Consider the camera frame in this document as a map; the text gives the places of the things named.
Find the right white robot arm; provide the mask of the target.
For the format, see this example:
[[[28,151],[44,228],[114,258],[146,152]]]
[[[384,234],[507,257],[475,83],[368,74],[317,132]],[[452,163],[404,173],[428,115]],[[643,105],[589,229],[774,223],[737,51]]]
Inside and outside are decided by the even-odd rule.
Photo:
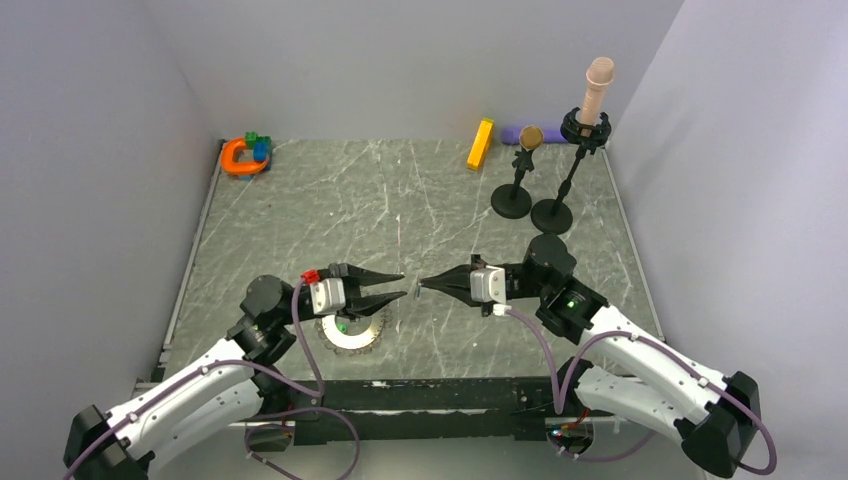
[[[420,280],[483,316],[510,316],[539,342],[549,370],[553,409],[582,409],[635,422],[671,440],[703,471],[729,479],[756,434],[776,468],[774,441],[761,419],[759,387],[742,371],[709,368],[660,342],[575,275],[577,261],[554,234],[534,237],[519,263],[466,264]]]

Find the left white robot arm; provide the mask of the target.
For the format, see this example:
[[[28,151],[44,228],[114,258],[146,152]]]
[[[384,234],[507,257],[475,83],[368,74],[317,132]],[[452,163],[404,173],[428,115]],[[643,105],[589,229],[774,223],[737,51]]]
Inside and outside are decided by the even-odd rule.
[[[193,363],[137,397],[72,420],[63,461],[67,479],[145,479],[199,441],[240,420],[279,417],[299,398],[321,401],[326,385],[303,322],[370,317],[403,292],[365,295],[400,280],[348,263],[252,280],[239,320]]]

